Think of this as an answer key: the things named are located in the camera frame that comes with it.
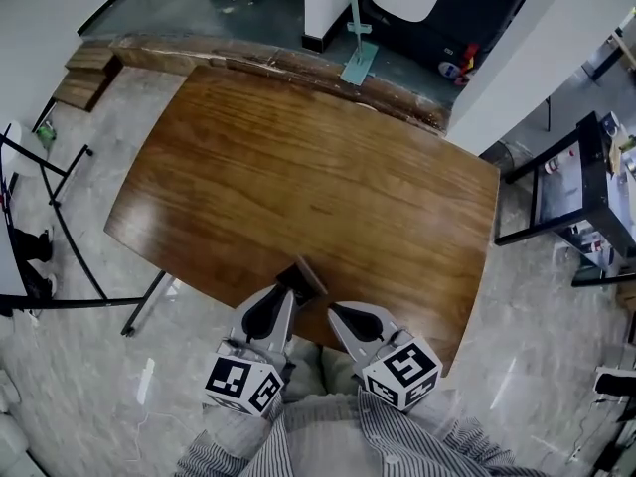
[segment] metal rack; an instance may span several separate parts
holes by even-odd
[[[630,216],[629,173],[622,159],[620,171],[610,173],[611,145],[612,138],[591,112],[568,136],[509,174],[508,184],[533,174],[530,221],[523,230],[495,238],[495,244],[554,232],[581,255],[572,286],[636,279],[636,222]],[[563,152],[567,157],[549,173],[545,165]]]
[[[54,164],[51,164],[48,161],[45,161],[41,157],[33,154],[29,150],[21,147],[17,143],[11,141],[7,136],[9,134],[9,130],[11,128],[11,124],[7,127],[3,134],[0,134],[0,190],[2,192],[2,211],[4,213],[5,223],[7,225],[7,229],[9,231],[9,239],[11,241],[12,248],[15,249],[15,237],[14,237],[14,226],[13,226],[13,218],[11,217],[11,209],[10,209],[10,199],[11,193],[9,192],[4,174],[2,172],[2,147],[4,145],[13,148],[15,151],[20,154],[28,157],[32,161],[35,161],[40,165],[40,170],[42,172],[42,178],[45,183],[45,187],[47,189],[47,193],[49,195],[49,205],[53,207],[56,218],[58,219],[58,223],[62,228],[62,231],[69,242],[71,250],[73,254],[78,259],[79,265],[83,270],[84,274],[90,281],[90,284],[94,288],[97,296],[99,298],[96,299],[78,299],[78,300],[67,300],[67,299],[39,299],[30,296],[17,296],[17,295],[3,295],[0,294],[0,302],[4,305],[7,305],[13,309],[83,309],[90,307],[113,307],[113,306],[124,306],[124,305],[136,305],[134,311],[126,321],[124,327],[121,330],[121,335],[126,337],[131,337],[134,335],[135,329],[133,327],[133,323],[137,318],[137,315],[143,309],[144,305],[148,302],[148,299],[156,290],[159,283],[166,278],[166,273],[162,270],[152,281],[146,292],[143,296],[140,297],[129,297],[129,298],[108,298],[104,293],[101,286],[95,279],[95,276],[90,271],[90,268],[86,264],[86,261],[83,259],[81,252],[73,240],[73,236],[69,231],[69,227],[64,220],[62,212],[60,210],[61,203],[57,200],[57,197],[62,190],[62,187],[69,179],[69,176],[73,172],[74,168],[80,161],[81,157],[85,154],[87,156],[92,156],[93,152],[88,148],[87,145],[84,145],[79,151],[78,155],[71,162],[71,165],[67,170],[63,170]],[[56,173],[62,177],[62,181],[58,185],[55,191],[51,188],[51,183],[49,182],[49,177],[47,175],[47,170]]]

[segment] wooden board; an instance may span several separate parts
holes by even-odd
[[[101,71],[114,78],[121,71],[121,61],[106,46],[81,45],[66,63],[69,71]]]
[[[491,165],[405,122],[278,79],[197,67],[105,231],[231,306],[302,254],[329,297],[294,332],[337,347],[329,301],[389,308],[448,370],[495,212]]]
[[[189,76],[196,66],[212,66],[300,84],[353,102],[443,137],[450,109],[386,79],[369,77],[362,86],[342,83],[343,65],[322,56],[236,38],[148,34],[110,42],[125,66]]]
[[[53,99],[91,111],[109,84],[110,79],[101,72],[69,71],[53,93]]]

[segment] dark floor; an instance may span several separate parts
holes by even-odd
[[[123,34],[207,35],[237,38],[302,51],[303,0],[117,0],[82,35],[110,39]],[[356,48],[343,25],[325,59],[346,63]],[[380,47],[372,74],[450,109],[461,88],[407,57]]]

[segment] striped shirt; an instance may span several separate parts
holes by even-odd
[[[378,461],[382,469],[378,473],[384,477],[546,475],[514,466],[513,454],[491,443],[476,419],[455,419],[443,435],[435,436],[409,416],[363,390],[358,393],[358,408],[364,437],[380,454]],[[228,448],[223,442],[223,429],[218,433],[204,431],[179,460],[176,477],[294,475],[285,428],[285,406],[280,397],[274,400],[266,418],[250,418],[228,411],[226,419],[235,419],[241,424],[240,435],[236,436],[240,449]]]

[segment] pants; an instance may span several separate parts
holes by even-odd
[[[27,289],[27,294],[31,297],[50,299],[51,284],[33,268],[27,260],[38,259],[39,261],[49,261],[51,259],[52,248],[46,234],[35,237],[26,234],[21,230],[14,229],[15,237],[14,249],[18,269]]]
[[[296,402],[311,395],[358,392],[358,383],[352,378],[353,359],[348,354],[294,336],[287,355],[296,367],[283,393],[284,402]]]

